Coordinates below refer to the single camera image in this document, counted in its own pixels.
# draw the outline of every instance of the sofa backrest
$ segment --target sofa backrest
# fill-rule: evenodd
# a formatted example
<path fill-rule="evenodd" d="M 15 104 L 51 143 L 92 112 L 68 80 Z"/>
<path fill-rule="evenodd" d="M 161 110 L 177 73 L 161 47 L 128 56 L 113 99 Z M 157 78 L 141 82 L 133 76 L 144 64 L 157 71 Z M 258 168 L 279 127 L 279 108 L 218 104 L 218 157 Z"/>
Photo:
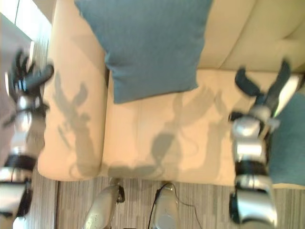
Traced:
<path fill-rule="evenodd" d="M 214 0 L 199 68 L 305 71 L 304 0 Z"/>

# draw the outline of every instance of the black cable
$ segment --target black cable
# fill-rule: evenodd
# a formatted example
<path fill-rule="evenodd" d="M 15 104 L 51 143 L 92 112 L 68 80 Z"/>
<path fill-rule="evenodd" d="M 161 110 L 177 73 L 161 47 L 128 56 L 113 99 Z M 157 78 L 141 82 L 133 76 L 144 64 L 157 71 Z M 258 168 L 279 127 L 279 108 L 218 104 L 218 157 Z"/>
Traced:
<path fill-rule="evenodd" d="M 156 195 L 155 195 L 155 198 L 154 198 L 154 201 L 153 201 L 153 205 L 152 205 L 152 210 L 151 210 L 151 213 L 150 213 L 150 216 L 149 216 L 149 222 L 148 222 L 148 227 L 147 227 L 147 229 L 149 229 L 149 225 L 150 225 L 151 220 L 152 220 L 153 208 L 154 208 L 154 206 L 155 206 L 155 204 L 156 204 L 156 202 L 157 202 L 157 199 L 158 199 L 158 197 L 159 197 L 160 191 L 161 191 L 166 185 L 168 185 L 168 184 L 170 184 L 170 183 L 166 183 L 166 184 L 162 185 L 162 187 L 161 187 L 160 189 L 158 189 L 157 192 L 156 192 Z M 192 205 L 192 204 L 186 204 L 186 203 L 182 202 L 182 201 L 179 199 L 178 195 L 177 195 L 177 191 L 176 191 L 176 186 L 175 186 L 175 184 L 172 183 L 172 185 L 174 186 L 175 195 L 176 195 L 177 200 L 178 200 L 181 204 L 183 204 L 183 205 L 185 205 L 185 206 L 187 206 L 187 207 L 192 207 L 192 208 L 194 208 L 197 223 L 198 223 L 200 229 L 203 229 L 202 226 L 201 226 L 201 223 L 200 223 L 200 221 L 199 221 L 199 218 L 198 218 L 196 206 L 195 206 L 195 205 Z"/>
<path fill-rule="evenodd" d="M 200 221 L 199 221 L 199 218 L 198 218 L 196 206 L 193 205 L 193 204 L 186 204 L 186 203 L 182 202 L 182 201 L 179 199 L 179 197 L 177 196 L 177 193 L 176 193 L 176 198 L 177 198 L 177 200 L 178 200 L 180 203 L 182 203 L 183 205 L 185 205 L 185 206 L 187 206 L 187 207 L 192 207 L 192 208 L 194 208 L 194 210 L 195 210 L 195 216 L 196 216 L 196 220 L 197 220 L 198 226 L 200 227 L 200 229 L 203 229 L 202 226 L 201 226 L 201 223 L 200 223 Z"/>

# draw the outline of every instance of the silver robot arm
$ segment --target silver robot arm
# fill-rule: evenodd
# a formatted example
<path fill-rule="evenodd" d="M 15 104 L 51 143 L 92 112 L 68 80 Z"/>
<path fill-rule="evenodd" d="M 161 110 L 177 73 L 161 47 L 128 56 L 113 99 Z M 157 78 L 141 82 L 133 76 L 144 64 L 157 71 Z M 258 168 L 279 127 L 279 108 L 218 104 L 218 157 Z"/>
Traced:
<path fill-rule="evenodd" d="M 15 218 L 29 212 L 32 172 L 44 148 L 48 106 L 43 103 L 41 86 L 52 77 L 54 68 L 47 65 L 42 72 L 35 72 L 34 64 L 27 69 L 28 59 L 19 51 L 6 80 L 16 114 L 2 124 L 2 128 L 13 125 L 14 134 L 4 167 L 0 168 L 1 229 L 12 229 Z"/>
<path fill-rule="evenodd" d="M 269 228 L 277 226 L 274 191 L 267 168 L 265 138 L 279 126 L 279 122 L 273 118 L 280 112 L 280 93 L 289 79 L 290 67 L 286 61 L 283 61 L 275 83 L 266 94 L 246 77 L 245 69 L 240 69 L 236 74 L 237 86 L 247 95 L 256 97 L 255 104 L 247 114 L 232 112 L 230 115 L 230 120 L 233 121 L 236 177 L 235 192 L 230 196 L 229 211 L 231 219 L 237 224 L 245 226 L 250 222 L 254 225 L 263 223 Z"/>

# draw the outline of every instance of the blue pillow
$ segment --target blue pillow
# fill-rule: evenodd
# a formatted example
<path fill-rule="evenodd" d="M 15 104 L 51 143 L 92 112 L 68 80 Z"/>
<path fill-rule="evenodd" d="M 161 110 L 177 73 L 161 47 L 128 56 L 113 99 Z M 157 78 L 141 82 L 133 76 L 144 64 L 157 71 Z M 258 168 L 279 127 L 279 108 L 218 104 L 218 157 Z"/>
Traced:
<path fill-rule="evenodd" d="M 75 1 L 106 51 L 115 103 L 197 87 L 211 1 Z"/>
<path fill-rule="evenodd" d="M 278 119 L 269 161 L 272 181 L 305 186 L 305 96 L 296 93 Z"/>

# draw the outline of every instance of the beige sofa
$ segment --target beige sofa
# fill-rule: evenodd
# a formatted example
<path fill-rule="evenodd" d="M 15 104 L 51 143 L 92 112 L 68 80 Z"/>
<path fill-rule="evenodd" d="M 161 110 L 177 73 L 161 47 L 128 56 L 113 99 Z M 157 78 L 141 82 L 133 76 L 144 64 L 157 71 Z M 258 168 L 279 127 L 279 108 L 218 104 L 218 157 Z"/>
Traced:
<path fill-rule="evenodd" d="M 114 104 L 101 46 L 73 0 L 57 0 L 49 51 L 56 74 L 45 89 L 51 110 L 39 172 L 62 181 L 109 176 L 233 185 L 227 117 L 253 102 L 234 85 L 235 72 L 246 65 L 268 88 L 284 56 L 294 72 L 304 71 L 304 9 L 303 0 L 215 0 L 199 88 Z"/>

